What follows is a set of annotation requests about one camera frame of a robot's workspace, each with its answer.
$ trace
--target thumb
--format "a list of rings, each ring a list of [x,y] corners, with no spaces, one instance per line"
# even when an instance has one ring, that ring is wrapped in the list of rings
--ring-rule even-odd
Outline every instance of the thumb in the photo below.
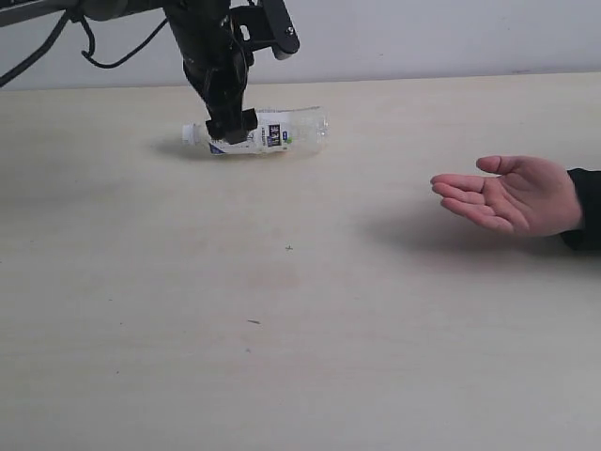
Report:
[[[516,167],[519,166],[521,162],[520,157],[484,157],[479,159],[476,162],[476,166],[478,169],[481,169],[490,174],[499,174],[500,176],[504,176],[505,174],[509,174]]]

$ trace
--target hand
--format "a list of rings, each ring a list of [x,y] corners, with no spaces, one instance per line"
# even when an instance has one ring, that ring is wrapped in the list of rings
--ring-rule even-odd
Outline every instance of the hand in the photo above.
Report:
[[[501,233],[545,237],[580,228],[582,207],[564,168],[533,157],[485,157],[478,168],[500,177],[439,175],[441,205]]]

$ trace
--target table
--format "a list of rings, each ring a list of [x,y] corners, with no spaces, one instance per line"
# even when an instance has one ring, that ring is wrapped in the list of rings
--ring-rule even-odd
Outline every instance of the table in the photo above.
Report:
[[[325,106],[329,147],[184,148],[188,87],[0,94],[0,449],[598,449],[601,258],[429,179],[601,167],[601,74],[247,100]]]

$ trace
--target clear plastic bottle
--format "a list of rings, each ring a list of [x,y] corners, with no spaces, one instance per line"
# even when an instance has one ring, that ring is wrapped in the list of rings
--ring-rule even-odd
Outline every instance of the clear plastic bottle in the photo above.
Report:
[[[208,144],[214,155],[265,154],[274,152],[319,152],[328,137],[328,120],[322,107],[300,110],[257,110],[258,127],[248,139],[230,145],[208,136],[204,125],[189,124],[182,129],[188,146]]]

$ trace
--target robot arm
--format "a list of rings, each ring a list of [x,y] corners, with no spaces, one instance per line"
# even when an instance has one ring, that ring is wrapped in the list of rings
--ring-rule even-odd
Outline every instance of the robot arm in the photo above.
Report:
[[[271,48],[277,59],[286,59],[300,44],[284,0],[230,7],[230,0],[0,0],[0,26],[59,10],[72,10],[74,19],[108,21],[162,8],[186,78],[210,114],[209,134],[236,144],[257,126],[254,110],[242,110],[254,52]]]

